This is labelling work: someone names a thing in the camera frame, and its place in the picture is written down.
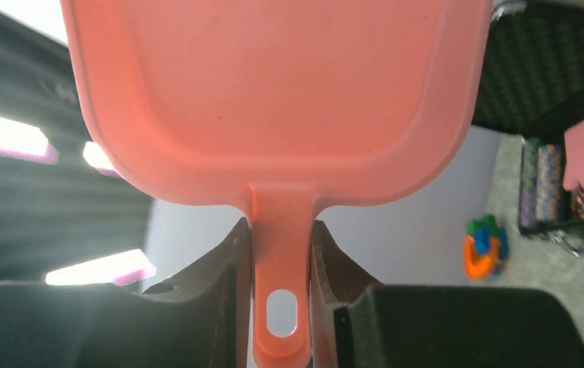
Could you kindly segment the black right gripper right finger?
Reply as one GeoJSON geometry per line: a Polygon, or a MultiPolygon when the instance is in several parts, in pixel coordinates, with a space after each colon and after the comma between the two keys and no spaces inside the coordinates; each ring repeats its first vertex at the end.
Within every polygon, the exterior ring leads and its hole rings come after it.
{"type": "Polygon", "coordinates": [[[310,246],[312,367],[584,367],[584,341],[532,288],[383,284],[326,224],[310,246]]]}

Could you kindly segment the pink plastic dustpan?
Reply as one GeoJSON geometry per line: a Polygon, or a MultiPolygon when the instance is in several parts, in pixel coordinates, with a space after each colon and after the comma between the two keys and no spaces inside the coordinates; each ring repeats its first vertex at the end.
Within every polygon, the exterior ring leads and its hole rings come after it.
{"type": "Polygon", "coordinates": [[[471,125],[491,1],[63,1],[91,138],[131,185],[230,205],[253,356],[310,360],[310,233],[438,176],[471,125]]]}

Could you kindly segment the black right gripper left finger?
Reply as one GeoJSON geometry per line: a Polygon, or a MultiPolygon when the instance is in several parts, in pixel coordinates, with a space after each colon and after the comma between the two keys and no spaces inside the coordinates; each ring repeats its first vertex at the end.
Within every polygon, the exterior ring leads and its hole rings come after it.
{"type": "Polygon", "coordinates": [[[0,367],[244,367],[251,233],[139,294],[114,284],[0,281],[0,367]]]}

